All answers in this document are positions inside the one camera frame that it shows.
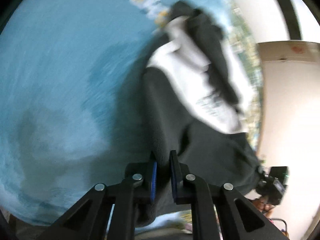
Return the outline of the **person right hand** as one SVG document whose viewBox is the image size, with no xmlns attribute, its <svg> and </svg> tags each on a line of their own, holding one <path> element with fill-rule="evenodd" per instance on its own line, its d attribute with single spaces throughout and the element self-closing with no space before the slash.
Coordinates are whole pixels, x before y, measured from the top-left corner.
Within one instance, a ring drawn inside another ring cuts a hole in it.
<svg viewBox="0 0 320 240">
<path fill-rule="evenodd" d="M 271 217 L 275 206 L 267 203 L 267 197 L 255 198 L 251 202 L 263 215 L 267 218 Z"/>
</svg>

